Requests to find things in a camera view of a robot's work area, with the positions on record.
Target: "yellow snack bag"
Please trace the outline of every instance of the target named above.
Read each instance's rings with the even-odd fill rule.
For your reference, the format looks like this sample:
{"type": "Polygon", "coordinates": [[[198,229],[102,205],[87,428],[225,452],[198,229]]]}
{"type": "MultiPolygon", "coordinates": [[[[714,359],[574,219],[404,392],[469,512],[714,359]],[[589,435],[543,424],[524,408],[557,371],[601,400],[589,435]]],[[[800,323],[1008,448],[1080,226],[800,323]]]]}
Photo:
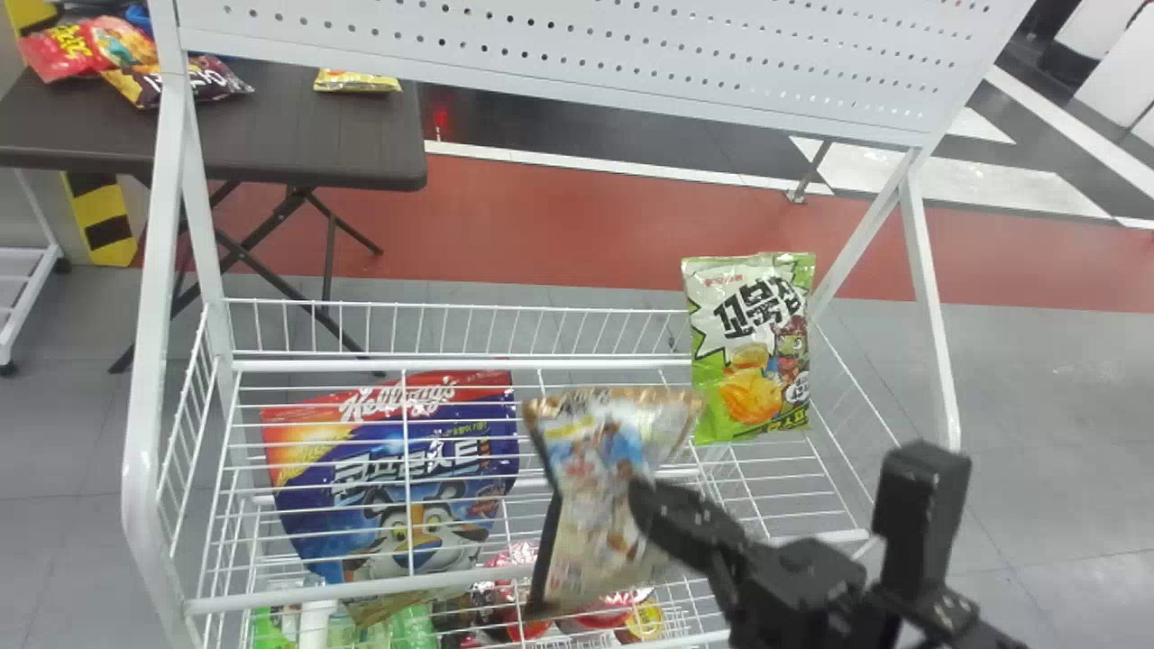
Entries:
{"type": "Polygon", "coordinates": [[[317,92],[400,92],[400,82],[391,76],[321,68],[316,70],[313,90],[317,92]]]}

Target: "pegboard panel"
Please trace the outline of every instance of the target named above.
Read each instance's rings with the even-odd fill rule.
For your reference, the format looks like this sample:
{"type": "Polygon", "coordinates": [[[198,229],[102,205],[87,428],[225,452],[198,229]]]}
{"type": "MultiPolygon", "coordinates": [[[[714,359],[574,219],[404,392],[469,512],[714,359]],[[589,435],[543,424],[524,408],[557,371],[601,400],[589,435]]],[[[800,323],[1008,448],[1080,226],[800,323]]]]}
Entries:
{"type": "Polygon", "coordinates": [[[189,50],[909,144],[1029,3],[177,0],[189,50]]]}

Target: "red floor stripe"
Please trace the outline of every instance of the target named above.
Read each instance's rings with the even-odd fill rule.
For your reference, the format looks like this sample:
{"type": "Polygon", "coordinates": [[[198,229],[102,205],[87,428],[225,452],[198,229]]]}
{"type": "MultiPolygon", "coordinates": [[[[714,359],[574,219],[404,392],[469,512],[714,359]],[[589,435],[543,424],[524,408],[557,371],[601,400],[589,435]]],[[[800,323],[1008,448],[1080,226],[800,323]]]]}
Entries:
{"type": "MultiPolygon", "coordinates": [[[[283,188],[249,185],[217,224],[243,234],[283,188]]],[[[415,194],[319,195],[385,254],[338,234],[337,275],[635,289],[681,288],[679,261],[704,254],[804,249],[819,274],[865,202],[429,156],[415,194]]],[[[942,297],[951,303],[1154,312],[1154,234],[1111,224],[930,209],[942,297]]],[[[282,274],[320,275],[324,221],[302,208],[256,249],[282,274]]],[[[900,219],[890,218],[841,297],[913,299],[900,219]]]]}

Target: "white wire basket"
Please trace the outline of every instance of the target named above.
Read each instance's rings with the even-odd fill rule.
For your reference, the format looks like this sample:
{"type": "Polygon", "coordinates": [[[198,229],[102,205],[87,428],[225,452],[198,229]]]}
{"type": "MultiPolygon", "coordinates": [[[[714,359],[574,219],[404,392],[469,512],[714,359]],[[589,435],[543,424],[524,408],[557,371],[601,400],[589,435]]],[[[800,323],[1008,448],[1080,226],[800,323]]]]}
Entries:
{"type": "MultiPolygon", "coordinates": [[[[225,304],[234,380],[220,380],[222,356],[209,349],[205,311],[171,413],[171,434],[159,449],[157,490],[165,546],[183,567],[183,613],[205,648],[252,646],[256,607],[443,587],[464,590],[479,581],[529,576],[529,566],[414,574],[410,562],[407,572],[391,579],[306,585],[315,580],[307,579],[308,566],[273,502],[269,469],[277,464],[265,454],[261,409],[383,381],[400,382],[403,389],[395,394],[400,395],[398,405],[407,408],[418,388],[405,388],[404,381],[417,372],[508,370],[505,387],[518,404],[520,470],[481,544],[477,566],[484,566],[509,544],[539,538],[552,497],[519,419],[519,403],[578,386],[690,385],[688,315],[682,309],[245,298],[226,298],[225,304]],[[327,309],[337,331],[317,327],[314,309],[327,309]],[[338,344],[343,334],[364,351],[344,350],[338,344]],[[232,394],[217,394],[220,385],[232,385],[232,394]],[[200,488],[208,486],[211,491],[200,488]]],[[[882,453],[896,441],[822,329],[812,327],[810,338],[811,431],[688,445],[659,477],[692,484],[722,502],[754,539],[778,544],[817,535],[853,552],[869,538],[872,505],[863,477],[877,473],[882,453]]],[[[400,424],[407,427],[407,418],[400,424]]],[[[406,453],[404,463],[410,460],[406,453]]],[[[398,479],[409,484],[415,478],[406,471],[398,479]]],[[[410,520],[407,538],[413,528],[410,520]]],[[[702,577],[674,572],[649,585],[654,587],[650,600],[665,611],[666,627],[662,640],[646,644],[724,646],[725,622],[702,577]]],[[[556,631],[535,642],[616,643],[612,633],[565,636],[556,631]]]]}

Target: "metal rack frame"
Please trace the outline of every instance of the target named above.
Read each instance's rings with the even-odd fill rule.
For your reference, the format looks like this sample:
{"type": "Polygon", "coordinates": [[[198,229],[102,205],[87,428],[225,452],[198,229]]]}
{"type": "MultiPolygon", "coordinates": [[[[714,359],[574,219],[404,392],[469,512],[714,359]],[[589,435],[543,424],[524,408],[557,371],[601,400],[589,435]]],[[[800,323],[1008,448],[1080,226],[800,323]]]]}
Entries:
{"type": "Polygon", "coordinates": [[[0,289],[15,286],[15,290],[10,291],[15,299],[10,303],[0,301],[0,376],[10,376],[16,373],[16,364],[12,360],[12,348],[24,326],[24,320],[32,311],[32,305],[36,304],[36,298],[44,289],[48,274],[53,270],[62,273],[68,269],[67,262],[61,255],[60,245],[44,217],[40,202],[28,185],[28,179],[24,178],[24,172],[18,169],[14,169],[13,172],[28,200],[28,206],[32,209],[36,223],[44,232],[45,246],[43,248],[0,247],[0,260],[25,269],[24,273],[0,275],[0,289]]]}
{"type": "MultiPolygon", "coordinates": [[[[258,427],[250,412],[261,402],[250,401],[253,395],[258,400],[272,390],[297,388],[299,376],[308,378],[312,390],[331,391],[370,385],[366,372],[397,372],[397,406],[407,412],[405,381],[424,370],[507,370],[515,373],[509,388],[524,398],[560,386],[614,382],[614,376],[627,376],[620,382],[629,385],[685,383],[689,364],[676,327],[684,314],[674,311],[225,297],[215,264],[196,112],[185,82],[188,50],[389,69],[421,81],[902,147],[906,155],[810,297],[809,313],[820,322],[882,223],[900,206],[917,301],[932,341],[937,433],[956,449],[960,423],[917,172],[1028,5],[879,0],[863,9],[820,0],[570,0],[545,7],[532,0],[334,0],[324,6],[309,0],[152,0],[165,92],[129,398],[122,520],[172,646],[223,646],[226,627],[235,625],[239,633],[227,642],[243,643],[256,606],[306,603],[306,609],[323,609],[331,599],[350,596],[524,574],[524,568],[504,567],[418,575],[410,567],[407,575],[391,579],[295,584],[292,580],[302,576],[302,565],[283,546],[276,550],[287,535],[277,531],[271,490],[261,482],[261,449],[267,445],[247,433],[258,427]],[[162,420],[168,331],[163,305],[171,300],[181,199],[197,268],[203,269],[204,311],[167,427],[162,420]],[[342,329],[359,328],[365,352],[354,356],[325,346],[323,333],[319,337],[315,329],[295,327],[288,313],[299,315],[300,306],[336,313],[342,329]],[[198,469],[205,458],[216,467],[207,470],[215,484],[210,503],[197,502],[193,488],[205,472],[198,469]],[[198,588],[190,595],[174,558],[188,536],[187,521],[205,513],[205,544],[194,577],[198,588]],[[280,581],[290,583],[277,583],[279,577],[269,574],[285,568],[280,581]]],[[[820,328],[814,331],[820,350],[815,353],[825,358],[824,378],[814,388],[814,433],[797,439],[770,435],[750,446],[690,446],[668,470],[732,508],[748,507],[742,516],[771,539],[827,532],[834,540],[860,543],[868,535],[855,512],[870,494],[855,464],[892,443],[892,433],[837,351],[825,346],[820,328]],[[790,446],[801,453],[790,454],[790,446]],[[797,462],[814,468],[784,476],[751,473],[758,464],[797,462]],[[749,488],[751,479],[803,475],[815,477],[818,486],[773,495],[781,495],[782,502],[825,498],[832,505],[782,510],[774,517],[778,514],[763,510],[763,497],[749,488]],[[732,494],[726,485],[739,491],[732,494]],[[781,523],[815,515],[844,517],[848,524],[820,529],[807,522],[790,531],[781,523]]],[[[407,431],[407,419],[404,425],[407,431]]],[[[547,487],[533,473],[531,454],[522,460],[518,488],[533,500],[534,490],[540,495],[547,487]]],[[[512,523],[535,522],[535,514],[510,514],[510,506],[522,505],[525,499],[516,494],[502,505],[497,522],[505,540],[517,534],[512,523]]],[[[405,507],[411,510],[410,502],[405,507]]],[[[717,617],[710,613],[707,589],[684,575],[658,585],[667,591],[662,605],[672,599],[690,631],[649,642],[645,649],[725,639],[724,625],[714,624],[717,617]]]]}

